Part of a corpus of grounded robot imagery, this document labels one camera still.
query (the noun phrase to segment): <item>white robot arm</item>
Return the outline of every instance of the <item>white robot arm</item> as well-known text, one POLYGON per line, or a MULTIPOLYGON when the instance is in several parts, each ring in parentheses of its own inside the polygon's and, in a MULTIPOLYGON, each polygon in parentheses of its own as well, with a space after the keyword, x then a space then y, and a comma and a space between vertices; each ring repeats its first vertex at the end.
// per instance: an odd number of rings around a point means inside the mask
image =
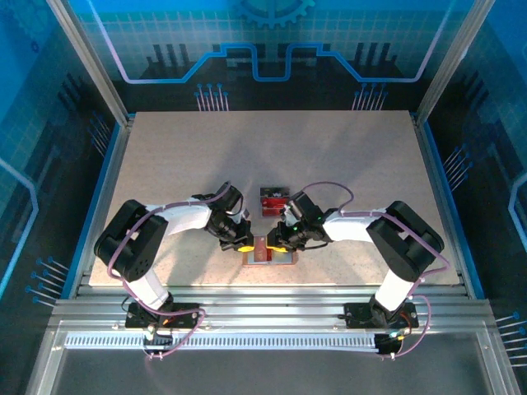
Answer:
POLYGON ((441 237, 408 205, 394 202, 389 207, 364 212, 340 212, 331 208, 322 212, 304 192, 293 195, 282 210, 278 222, 267 238, 268 247, 277 251, 311 249, 310 240, 323 244, 354 240, 374 243, 389 267, 388 274, 371 297, 373 323, 388 327, 399 316, 408 293, 435 256, 445 247, 441 237), (396 218, 419 239, 406 235, 404 229, 387 218, 396 218))

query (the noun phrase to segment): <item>black mounting bracket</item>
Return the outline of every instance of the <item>black mounting bracket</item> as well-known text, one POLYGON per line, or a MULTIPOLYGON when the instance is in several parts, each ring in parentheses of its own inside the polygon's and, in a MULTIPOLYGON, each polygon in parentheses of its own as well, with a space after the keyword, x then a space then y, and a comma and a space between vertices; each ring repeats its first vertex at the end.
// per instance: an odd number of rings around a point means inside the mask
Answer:
MULTIPOLYGON (((175 312, 198 308, 199 304, 197 303, 172 303, 168 311, 175 312)), ((175 317, 167 317, 165 315, 152 314, 135 302, 129 305, 128 314, 126 315, 126 323, 124 324, 126 328, 144 329, 151 324, 156 325, 157 328, 192 329, 198 324, 198 314, 185 314, 175 317)))
MULTIPOLYGON (((405 303, 401 306, 399 313, 388 322, 389 329, 403 329, 408 326, 406 319, 412 325, 412 328, 419 328, 419 320, 417 312, 413 303, 405 303)), ((375 325, 374 317, 371 313, 371 306, 369 303, 346 303, 344 305, 344 314, 338 316, 340 319, 346 321, 347 329, 373 329, 379 328, 375 325)))

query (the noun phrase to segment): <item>wooden board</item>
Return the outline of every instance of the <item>wooden board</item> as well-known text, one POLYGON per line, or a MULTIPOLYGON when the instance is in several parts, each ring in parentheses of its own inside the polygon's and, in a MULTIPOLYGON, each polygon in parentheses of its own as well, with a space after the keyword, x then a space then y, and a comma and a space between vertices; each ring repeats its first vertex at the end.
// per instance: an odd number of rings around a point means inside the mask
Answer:
MULTIPOLYGON (((213 193, 226 180, 245 195, 257 235, 276 223, 259 214, 260 187, 288 186, 294 193, 314 181, 332 180, 354 191, 349 211, 402 200, 447 243, 406 111, 139 113, 107 221, 130 198, 143 204, 175 202, 213 193)), ((309 195, 324 211, 347 199, 335 187, 316 187, 309 195)), ((444 255, 452 259, 448 243, 444 255)), ((203 230, 171 236, 156 257, 157 275, 171 286, 378 284, 386 271, 373 244, 351 241, 300 253, 290 267, 242 267, 240 253, 222 252, 203 230)), ((457 282, 454 268, 429 279, 457 282)), ((115 284, 98 259, 90 284, 115 284)))

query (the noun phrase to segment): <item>purple cable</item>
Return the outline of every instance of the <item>purple cable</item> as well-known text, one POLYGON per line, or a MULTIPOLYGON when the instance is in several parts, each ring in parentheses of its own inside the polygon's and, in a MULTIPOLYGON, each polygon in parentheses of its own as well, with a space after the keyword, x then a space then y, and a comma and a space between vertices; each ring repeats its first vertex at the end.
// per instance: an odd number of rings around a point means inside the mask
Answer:
POLYGON ((381 217, 383 216, 384 218, 392 221, 394 224, 396 224, 399 228, 401 228, 402 230, 404 230, 406 233, 408 233, 408 235, 412 236, 412 238, 414 238, 426 251, 428 251, 429 253, 431 253, 434 257, 436 257, 437 259, 439 259, 440 261, 442 261, 445 266, 444 267, 439 267, 437 269, 432 269, 432 270, 429 270, 427 272, 424 272, 418 279, 417 281, 415 281, 415 283, 413 284, 413 287, 412 289, 409 291, 408 293, 408 296, 410 296, 416 289, 417 287, 419 286, 419 284, 422 283, 422 279, 426 276, 430 276, 431 274, 435 274, 435 273, 440 273, 440 272, 444 272, 445 270, 448 270, 450 268, 450 262, 448 262, 448 260, 446 258, 444 258, 440 253, 438 253, 435 249, 433 249, 431 247, 431 245, 429 245, 429 243, 427 243, 425 240, 423 240, 418 234, 416 234, 413 230, 411 230, 410 228, 408 228, 403 222, 401 222, 400 220, 398 220, 397 218, 395 218, 394 216, 391 216, 390 214, 387 214, 385 212, 380 212, 380 211, 355 211, 355 212, 341 212, 342 216, 344 217, 348 217, 348 218, 353 218, 353 217, 356 217, 356 216, 376 216, 376 217, 381 217))
POLYGON ((128 231, 128 233, 124 236, 123 238, 123 241, 121 241, 121 243, 119 244, 119 246, 117 247, 117 249, 115 250, 114 252, 114 255, 112 255, 112 258, 110 259, 110 261, 108 262, 108 269, 107 269, 107 273, 108 273, 108 276, 110 276, 111 278, 114 278, 115 280, 122 280, 123 282, 123 288, 130 294, 130 296, 132 296, 145 310, 147 311, 150 311, 151 313, 153 314, 158 314, 158 315, 163 315, 163 316, 166 316, 166 317, 176 317, 176 316, 179 316, 179 315, 186 315, 186 314, 192 314, 192 313, 197 313, 199 314, 199 319, 198 319, 198 322, 196 323, 196 326, 194 328, 192 328, 192 330, 187 333, 185 335, 185 337, 183 339, 181 339, 181 342, 179 342, 174 348, 171 348, 170 350, 168 351, 165 351, 163 353, 159 353, 158 355, 154 355, 156 358, 162 358, 164 356, 169 356, 170 354, 176 352, 177 350, 179 350, 180 347, 182 347, 189 339, 190 337, 196 332, 196 330, 199 328, 199 326, 202 324, 203 320, 205 319, 205 310, 204 309, 190 309, 190 310, 180 310, 180 311, 175 311, 175 312, 163 312, 163 311, 159 311, 159 310, 155 310, 155 309, 152 309, 151 307, 147 306, 146 304, 144 304, 142 302, 142 300, 140 300, 134 293, 133 291, 130 289, 130 287, 128 286, 128 284, 126 283, 126 281, 121 277, 121 276, 116 276, 114 273, 112 273, 112 268, 115 264, 115 261, 117 260, 117 258, 119 257, 119 255, 123 252, 123 249, 124 249, 124 246, 126 245, 126 243, 132 238, 132 235, 139 229, 139 227, 148 219, 150 218, 151 216, 154 216, 155 214, 157 214, 158 212, 163 212, 164 210, 166 209, 170 209, 170 208, 174 208, 174 207, 182 207, 182 206, 197 206, 197 205, 200 205, 200 204, 209 204, 211 202, 215 202, 216 200, 220 199, 223 197, 223 195, 225 195, 227 193, 227 191, 229 190, 229 187, 231 186, 231 183, 228 182, 226 183, 226 186, 225 188, 223 189, 223 191, 221 193, 219 193, 218 195, 216 195, 215 197, 212 197, 210 199, 207 199, 207 200, 201 200, 201 201, 198 201, 198 202, 175 202, 175 203, 171 203, 171 204, 167 204, 166 206, 161 206, 161 207, 158 207, 152 211, 149 211, 147 214, 145 214, 144 216, 142 216, 139 221, 137 221, 133 226, 132 228, 128 231))
POLYGON ((130 289, 126 281, 123 281, 123 288, 132 296, 145 310, 150 311, 153 314, 162 315, 165 317, 177 317, 180 315, 186 315, 186 314, 192 314, 196 313, 199 314, 199 319, 196 322, 196 325, 194 328, 192 328, 189 333, 187 333, 183 339, 181 339, 181 342, 179 342, 176 346, 170 348, 168 351, 160 352, 159 354, 152 354, 152 357, 162 359, 166 356, 169 356, 170 354, 173 354, 174 352, 178 351, 189 339, 194 333, 198 330, 199 326, 203 323, 203 320, 205 319, 206 312, 204 309, 190 309, 190 310, 180 310, 180 311, 173 311, 173 312, 165 312, 165 311, 159 311, 152 309, 148 305, 144 304, 142 300, 140 300, 130 289))
POLYGON ((419 346, 419 343, 421 343, 422 339, 425 337, 425 335, 427 334, 428 332, 428 329, 430 328, 430 321, 431 321, 431 306, 430 306, 430 300, 428 300, 428 298, 425 296, 425 295, 415 295, 414 297, 419 297, 419 298, 422 298, 424 299, 424 301, 427 303, 427 307, 428 307, 428 318, 427 318, 427 323, 424 327, 424 329, 422 330, 422 333, 421 333, 421 336, 418 338, 418 340, 413 343, 410 348, 408 348, 407 350, 401 352, 399 351, 397 354, 394 355, 394 358, 399 358, 400 356, 405 356, 407 355, 410 351, 412 351, 415 347, 419 346))
POLYGON ((112 258, 108 262, 108 267, 106 269, 106 272, 108 273, 108 276, 110 276, 111 278, 113 278, 115 280, 123 280, 123 278, 121 276, 116 276, 114 273, 112 273, 112 268, 114 267, 115 261, 117 260, 118 256, 123 252, 123 249, 126 246, 126 243, 132 238, 132 235, 136 232, 137 229, 139 229, 139 227, 148 218, 150 218, 151 216, 154 216, 155 214, 157 214, 159 212, 163 212, 166 209, 170 209, 170 208, 174 208, 174 207, 197 206, 197 205, 200 205, 200 204, 209 204, 209 203, 215 202, 216 200, 222 198, 223 195, 225 195, 227 193, 227 191, 229 190, 230 186, 231 186, 231 183, 227 183, 225 189, 220 194, 216 195, 215 197, 211 197, 210 199, 200 200, 200 201, 197 201, 197 202, 176 202, 176 203, 170 203, 170 204, 167 204, 166 206, 160 206, 160 207, 158 207, 158 208, 156 208, 156 209, 154 209, 152 211, 149 211, 147 214, 142 216, 139 219, 139 221, 137 221, 132 226, 132 229, 130 229, 128 231, 126 236, 124 236, 123 241, 121 241, 121 243, 119 244, 119 246, 115 250, 114 255, 112 255, 112 258))
POLYGON ((349 203, 353 202, 353 199, 355 198, 355 195, 353 195, 353 192, 352 192, 352 190, 350 188, 348 188, 345 185, 342 185, 342 184, 339 184, 339 183, 335 183, 334 181, 319 181, 318 183, 312 183, 312 184, 306 185, 304 188, 302 188, 301 192, 304 192, 306 189, 308 189, 310 187, 314 187, 315 185, 335 185, 337 187, 345 189, 349 193, 349 196, 350 196, 349 200, 347 200, 346 202, 344 202, 343 204, 341 204, 338 207, 339 211, 341 211, 344 208, 344 206, 346 206, 349 203))

